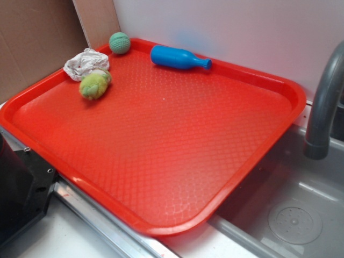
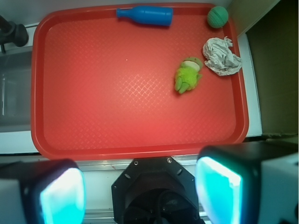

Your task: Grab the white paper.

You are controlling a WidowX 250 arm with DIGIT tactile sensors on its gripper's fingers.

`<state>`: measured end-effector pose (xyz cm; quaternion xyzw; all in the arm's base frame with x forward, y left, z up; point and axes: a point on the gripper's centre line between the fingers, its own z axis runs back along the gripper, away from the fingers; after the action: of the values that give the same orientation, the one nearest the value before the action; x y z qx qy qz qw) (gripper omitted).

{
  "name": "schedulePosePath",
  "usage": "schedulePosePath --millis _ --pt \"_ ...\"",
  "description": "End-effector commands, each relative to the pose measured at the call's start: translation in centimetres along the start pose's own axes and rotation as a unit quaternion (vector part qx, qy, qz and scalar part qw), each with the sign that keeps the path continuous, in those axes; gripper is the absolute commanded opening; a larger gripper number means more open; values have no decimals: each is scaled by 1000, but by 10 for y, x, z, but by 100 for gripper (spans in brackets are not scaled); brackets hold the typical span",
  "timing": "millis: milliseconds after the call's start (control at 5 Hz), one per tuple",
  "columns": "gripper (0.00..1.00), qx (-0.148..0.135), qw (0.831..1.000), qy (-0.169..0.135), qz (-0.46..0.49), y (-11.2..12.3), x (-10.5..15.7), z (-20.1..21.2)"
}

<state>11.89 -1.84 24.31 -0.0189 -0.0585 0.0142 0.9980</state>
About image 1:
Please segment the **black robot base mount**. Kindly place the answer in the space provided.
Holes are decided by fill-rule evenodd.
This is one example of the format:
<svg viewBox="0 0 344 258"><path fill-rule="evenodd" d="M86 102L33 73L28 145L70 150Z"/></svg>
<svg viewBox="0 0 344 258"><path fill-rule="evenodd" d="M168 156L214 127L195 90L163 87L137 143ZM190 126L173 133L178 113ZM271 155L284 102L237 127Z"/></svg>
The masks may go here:
<svg viewBox="0 0 344 258"><path fill-rule="evenodd" d="M13 151L1 136L1 248L46 215L56 177L38 153Z"/></svg>

